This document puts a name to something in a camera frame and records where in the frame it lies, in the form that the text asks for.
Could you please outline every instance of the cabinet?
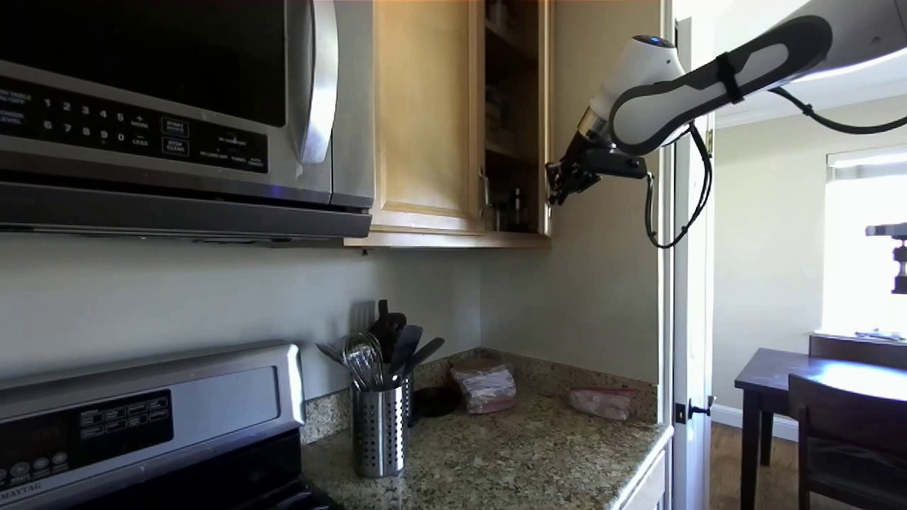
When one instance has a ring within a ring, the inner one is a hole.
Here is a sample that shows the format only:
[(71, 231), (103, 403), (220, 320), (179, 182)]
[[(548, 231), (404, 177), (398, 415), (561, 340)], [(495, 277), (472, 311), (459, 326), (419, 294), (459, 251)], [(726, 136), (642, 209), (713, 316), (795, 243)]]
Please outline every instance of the cabinet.
[(632, 486), (621, 510), (662, 510), (666, 499), (666, 452), (659, 455), (645, 468), (642, 481)]
[(548, 231), (548, 0), (377, 0), (377, 192), (350, 245), (527, 245)]
[(483, 26), (486, 226), (548, 234), (551, 2), (486, 0)]

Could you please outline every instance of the microwave handle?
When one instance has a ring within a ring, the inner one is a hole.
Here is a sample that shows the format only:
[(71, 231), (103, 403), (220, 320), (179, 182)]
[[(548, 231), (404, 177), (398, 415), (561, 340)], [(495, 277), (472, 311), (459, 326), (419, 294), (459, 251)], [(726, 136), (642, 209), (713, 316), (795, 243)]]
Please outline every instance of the microwave handle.
[(303, 165), (323, 165), (334, 115), (339, 115), (339, 85), (341, 85), (341, 34), (339, 34), (339, 6), (334, 0), (313, 0), (316, 13), (316, 65), (313, 65), (313, 105), (310, 124), (300, 139)]

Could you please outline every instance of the stainless steel microwave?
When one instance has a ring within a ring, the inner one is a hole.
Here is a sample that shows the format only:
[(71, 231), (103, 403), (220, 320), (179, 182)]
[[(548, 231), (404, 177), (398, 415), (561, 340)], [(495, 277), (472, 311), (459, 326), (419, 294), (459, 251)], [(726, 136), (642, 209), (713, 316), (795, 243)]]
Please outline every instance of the stainless steel microwave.
[(339, 241), (371, 192), (371, 0), (3, 2), (0, 228)]

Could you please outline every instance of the stove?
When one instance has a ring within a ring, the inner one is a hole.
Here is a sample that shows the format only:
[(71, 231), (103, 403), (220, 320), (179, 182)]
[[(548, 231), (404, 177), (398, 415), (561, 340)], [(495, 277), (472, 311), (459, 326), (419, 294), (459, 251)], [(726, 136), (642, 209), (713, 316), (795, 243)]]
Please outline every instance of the stove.
[(303, 479), (298, 345), (0, 386), (0, 506), (341, 506)]

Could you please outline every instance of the black cable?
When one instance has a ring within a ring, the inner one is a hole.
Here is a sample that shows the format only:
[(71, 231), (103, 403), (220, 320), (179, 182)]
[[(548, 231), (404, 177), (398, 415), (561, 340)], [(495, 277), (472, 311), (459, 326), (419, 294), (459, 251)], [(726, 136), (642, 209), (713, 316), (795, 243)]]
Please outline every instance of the black cable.
[(789, 99), (796, 109), (803, 109), (808, 119), (832, 126), (832, 129), (839, 129), (839, 133), (852, 133), (852, 136), (867, 136), (867, 133), (884, 133), (884, 129), (897, 129), (897, 126), (906, 126), (907, 124), (907, 115), (903, 119), (894, 119), (894, 122), (884, 122), (884, 124), (843, 124), (843, 122), (833, 122), (828, 115), (819, 115), (815, 109), (815, 105), (805, 105), (799, 102), (795, 92), (789, 92), (786, 88), (769, 88), (772, 92)]
[(690, 221), (682, 226), (682, 231), (670, 243), (662, 243), (659, 241), (659, 228), (652, 226), (656, 176), (652, 172), (648, 176), (648, 234), (650, 234), (650, 243), (659, 245), (659, 250), (679, 245), (690, 234), (693, 224), (703, 214), (703, 209), (709, 203), (709, 194), (713, 194), (713, 156), (709, 156), (709, 148), (706, 148), (699, 124), (690, 122), (690, 133), (693, 133), (693, 142), (699, 143), (701, 158), (703, 158), (703, 186), (701, 186), (699, 206), (693, 209)]

